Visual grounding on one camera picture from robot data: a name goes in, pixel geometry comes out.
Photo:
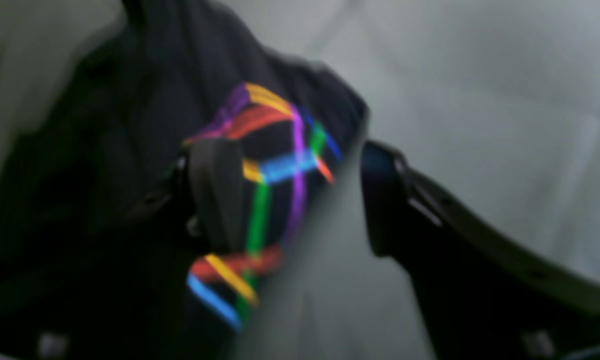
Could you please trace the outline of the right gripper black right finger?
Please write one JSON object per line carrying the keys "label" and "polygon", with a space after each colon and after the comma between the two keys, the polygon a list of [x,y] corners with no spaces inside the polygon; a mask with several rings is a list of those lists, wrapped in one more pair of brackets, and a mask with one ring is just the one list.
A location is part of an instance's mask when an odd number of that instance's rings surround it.
{"label": "right gripper black right finger", "polygon": [[600,360],[600,284],[515,244],[378,141],[361,153],[371,249],[410,276],[439,360]]}

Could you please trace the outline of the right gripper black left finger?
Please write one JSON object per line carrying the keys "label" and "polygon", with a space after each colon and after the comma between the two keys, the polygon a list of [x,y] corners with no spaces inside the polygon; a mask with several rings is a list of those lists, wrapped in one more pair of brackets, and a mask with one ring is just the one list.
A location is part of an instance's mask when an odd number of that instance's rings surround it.
{"label": "right gripper black left finger", "polygon": [[239,250],[244,217],[242,145],[204,137],[185,145],[166,176],[125,214],[125,224],[165,215],[200,248],[227,255]]}

